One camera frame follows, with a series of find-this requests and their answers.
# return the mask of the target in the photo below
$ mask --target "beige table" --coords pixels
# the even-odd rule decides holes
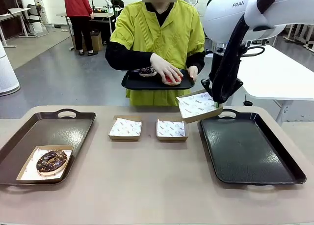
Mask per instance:
[[[102,20],[95,20],[95,22],[105,22],[105,23],[109,23],[109,28],[110,28],[110,35],[112,35],[112,26],[111,26],[111,22],[112,22],[112,19],[111,17],[113,16],[114,14],[113,13],[94,13],[94,18],[102,18]],[[72,29],[71,29],[71,26],[70,26],[70,19],[69,17],[67,16],[67,13],[66,12],[63,12],[63,13],[60,13],[60,14],[57,14],[57,16],[60,16],[60,17],[65,17],[65,20],[67,22],[67,26],[68,26],[68,29],[69,29],[69,33],[70,33],[70,37],[74,36],[72,34]],[[72,47],[69,48],[69,51],[73,50],[74,49],[74,44],[73,44],[73,40],[72,40]]]
[[[33,108],[20,120],[20,126],[35,112],[61,108],[65,106]],[[206,158],[197,123],[189,124],[186,143],[156,140],[157,116],[173,113],[149,109],[137,112],[129,107],[72,108],[95,112],[97,116],[68,179],[55,186],[0,187],[1,222],[95,225],[314,221],[314,167],[263,109],[232,107],[262,116],[307,175],[305,184],[246,187],[219,182]],[[109,140],[107,134],[115,114],[143,116],[139,142]]]

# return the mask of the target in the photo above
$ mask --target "person in red jacket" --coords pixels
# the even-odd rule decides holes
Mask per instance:
[[[92,38],[90,36],[89,20],[94,18],[94,12],[88,0],[64,0],[67,16],[70,18],[75,38],[76,49],[83,56],[82,33],[89,56],[98,52],[93,51]]]

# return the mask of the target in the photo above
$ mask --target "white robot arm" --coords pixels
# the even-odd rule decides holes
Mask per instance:
[[[257,0],[212,0],[204,16],[205,33],[216,43],[228,43],[244,14],[250,27],[243,41],[268,39],[278,35],[287,24],[314,24],[310,11],[314,0],[276,0],[264,14]]]
[[[224,103],[242,85],[237,78],[243,42],[278,35],[287,24],[314,24],[314,0],[212,0],[204,16],[204,30],[214,43],[209,79],[203,87],[214,101]]]

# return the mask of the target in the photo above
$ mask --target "table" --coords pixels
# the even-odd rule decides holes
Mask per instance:
[[[24,24],[23,16],[22,16],[22,13],[24,11],[30,10],[30,8],[12,8],[12,9],[9,9],[9,10],[10,10],[10,12],[12,14],[0,15],[0,22],[4,21],[4,20],[9,20],[11,18],[19,16],[20,19],[21,19],[21,24],[22,24],[22,28],[23,28],[23,32],[24,32],[24,36],[20,36],[20,37],[22,37],[22,38],[36,38],[34,36],[29,36],[28,35],[26,27],[25,27],[25,24]],[[2,28],[1,28],[1,25],[0,25],[0,35],[1,35],[1,38],[2,38],[2,42],[3,42],[3,47],[6,47],[6,48],[14,48],[14,47],[16,47],[16,46],[8,46],[8,44],[7,44],[6,40],[5,40]]]
[[[304,43],[303,47],[305,47],[307,50],[309,50],[311,52],[314,52],[314,50],[313,50],[314,49],[314,41],[310,41],[311,36],[313,34],[313,31],[314,31],[314,25],[309,25],[309,29],[308,29],[308,25],[303,25],[301,33],[300,33],[300,29],[301,29],[302,25],[297,25],[293,37],[290,38],[294,26],[295,25],[290,26],[288,36],[283,37],[283,38],[288,40],[288,41],[291,41],[291,42],[296,42],[296,40],[298,40],[298,41]]]
[[[95,20],[95,22],[109,23],[110,35],[112,35],[111,17],[112,17],[113,15],[114,15],[113,13],[94,13],[94,18],[102,18],[102,20]],[[67,26],[68,26],[68,30],[69,30],[70,36],[72,37],[73,34],[72,34],[72,30],[71,30],[71,27],[70,27],[70,24],[69,24],[69,20],[70,20],[70,19],[69,19],[69,17],[67,16],[66,12],[57,14],[57,16],[65,17],[65,20],[66,20],[66,23],[67,23]],[[74,49],[73,40],[71,39],[71,41],[72,41],[72,47],[69,48],[69,51],[71,51],[71,50]]]
[[[248,54],[260,49],[249,50]],[[287,119],[293,101],[314,101],[314,73],[302,64],[266,45],[259,56],[241,58],[238,78],[256,99],[284,100],[277,123]]]
[[[0,220],[36,225],[96,224],[297,224],[314,221],[314,166],[275,120],[258,107],[231,107],[258,113],[306,174],[303,185],[235,186],[215,176],[198,123],[186,142],[158,142],[156,119],[178,109],[105,106],[42,106],[19,125],[6,124],[6,142],[34,113],[73,108],[96,119],[69,177],[54,186],[0,187]],[[108,138],[113,116],[141,115],[139,142]]]

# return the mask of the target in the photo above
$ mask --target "gray floor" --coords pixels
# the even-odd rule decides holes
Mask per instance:
[[[49,34],[42,37],[10,39],[8,45],[15,45],[16,48],[5,48],[5,52],[13,69],[17,69],[69,36],[69,32],[62,32],[59,28],[49,28]]]
[[[70,39],[59,43],[15,70],[21,90],[0,97],[0,118],[20,118],[29,109],[39,105],[128,105],[125,89],[120,85],[124,72],[110,68],[105,51],[97,56],[78,56],[70,52]],[[313,70],[314,56],[301,46],[287,44],[281,38],[276,48]],[[207,78],[211,59],[199,80]],[[193,90],[202,88],[198,81]],[[242,105],[245,90],[239,90],[233,105]],[[265,108],[273,117],[279,107],[273,101],[252,100],[254,105]],[[313,103],[302,102],[293,106],[290,120],[311,121]]]

